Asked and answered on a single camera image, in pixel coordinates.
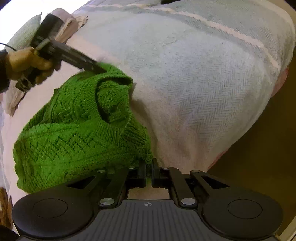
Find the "left hand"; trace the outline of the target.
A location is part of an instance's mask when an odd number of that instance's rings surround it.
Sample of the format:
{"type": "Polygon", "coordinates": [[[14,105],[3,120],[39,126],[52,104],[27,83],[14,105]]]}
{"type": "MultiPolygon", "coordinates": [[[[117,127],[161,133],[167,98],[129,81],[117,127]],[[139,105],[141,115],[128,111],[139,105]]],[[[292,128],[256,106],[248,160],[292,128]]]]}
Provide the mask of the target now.
{"type": "Polygon", "coordinates": [[[36,84],[39,85],[50,77],[54,71],[61,68],[61,62],[46,60],[34,54],[34,48],[29,47],[12,53],[5,57],[6,76],[10,80],[18,80],[29,68],[41,70],[36,77],[36,84]]]}

